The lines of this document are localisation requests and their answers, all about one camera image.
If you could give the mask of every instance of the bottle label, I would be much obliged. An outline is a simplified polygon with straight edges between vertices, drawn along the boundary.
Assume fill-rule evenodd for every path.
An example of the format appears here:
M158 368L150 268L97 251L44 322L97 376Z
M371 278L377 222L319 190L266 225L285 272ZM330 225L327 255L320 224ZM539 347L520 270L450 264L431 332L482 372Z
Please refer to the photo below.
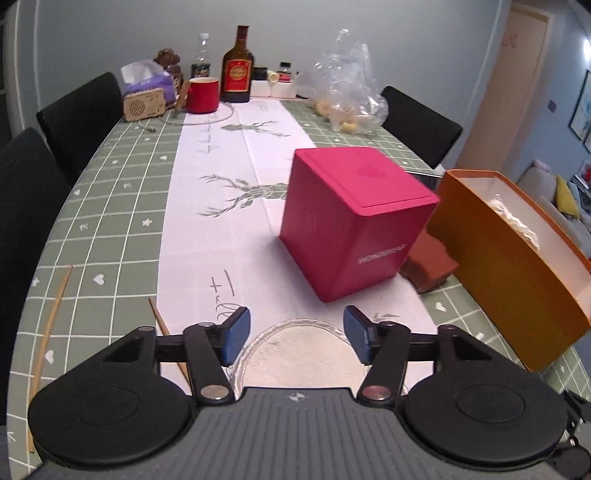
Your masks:
M209 63L193 63L191 65L191 78L209 77Z
M228 60L226 62L225 91L247 92L251 80L250 60Z

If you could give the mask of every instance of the pink box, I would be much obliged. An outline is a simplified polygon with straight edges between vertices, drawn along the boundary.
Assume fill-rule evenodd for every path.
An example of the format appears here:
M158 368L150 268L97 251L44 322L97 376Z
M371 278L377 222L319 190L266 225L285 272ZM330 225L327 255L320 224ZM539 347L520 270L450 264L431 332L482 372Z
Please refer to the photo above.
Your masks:
M438 202L374 148L301 148L280 238L332 301L395 276Z

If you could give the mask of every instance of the yellow cushion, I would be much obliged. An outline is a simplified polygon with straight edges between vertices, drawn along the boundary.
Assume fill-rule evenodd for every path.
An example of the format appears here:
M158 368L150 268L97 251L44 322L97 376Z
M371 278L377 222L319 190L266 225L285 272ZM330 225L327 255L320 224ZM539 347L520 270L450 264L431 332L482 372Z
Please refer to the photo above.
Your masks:
M564 178L556 175L556 208L560 213L572 215L577 220L580 217L579 206L573 197Z

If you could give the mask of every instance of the pink box lid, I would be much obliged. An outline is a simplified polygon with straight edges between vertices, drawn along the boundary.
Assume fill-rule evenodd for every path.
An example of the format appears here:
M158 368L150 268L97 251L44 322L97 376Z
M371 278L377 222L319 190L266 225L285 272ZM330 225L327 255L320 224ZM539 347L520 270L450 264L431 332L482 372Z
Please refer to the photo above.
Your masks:
M439 202L437 195L376 148L299 148L295 154L358 215Z

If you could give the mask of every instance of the chair backrest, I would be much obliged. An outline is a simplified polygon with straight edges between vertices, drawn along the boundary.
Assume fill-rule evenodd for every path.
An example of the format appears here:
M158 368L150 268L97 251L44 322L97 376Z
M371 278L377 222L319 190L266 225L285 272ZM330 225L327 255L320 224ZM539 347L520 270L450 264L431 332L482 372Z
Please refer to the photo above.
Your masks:
M382 96L389 109L383 127L431 168L437 167L463 128L394 87L387 86Z
M121 91L110 72L37 113L47 144L71 185L122 115Z
M51 227L70 186L41 135L26 129L0 151L0 411L18 323Z

